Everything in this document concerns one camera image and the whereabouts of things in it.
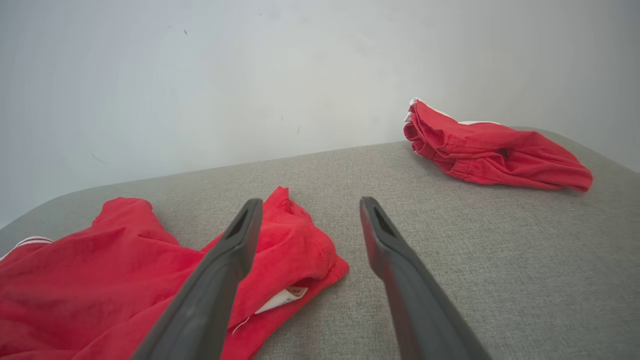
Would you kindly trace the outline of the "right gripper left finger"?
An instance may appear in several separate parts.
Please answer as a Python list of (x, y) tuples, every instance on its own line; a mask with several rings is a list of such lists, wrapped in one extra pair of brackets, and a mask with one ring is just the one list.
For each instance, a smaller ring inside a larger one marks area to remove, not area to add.
[(133, 360), (218, 360), (240, 282), (252, 270), (263, 201), (249, 199), (132, 355)]

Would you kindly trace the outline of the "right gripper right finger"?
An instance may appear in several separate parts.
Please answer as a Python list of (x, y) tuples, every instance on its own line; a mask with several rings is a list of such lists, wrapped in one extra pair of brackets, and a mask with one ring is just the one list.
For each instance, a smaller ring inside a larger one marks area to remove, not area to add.
[(370, 268), (382, 280), (403, 360), (489, 360), (464, 321), (378, 201), (364, 196), (359, 216)]

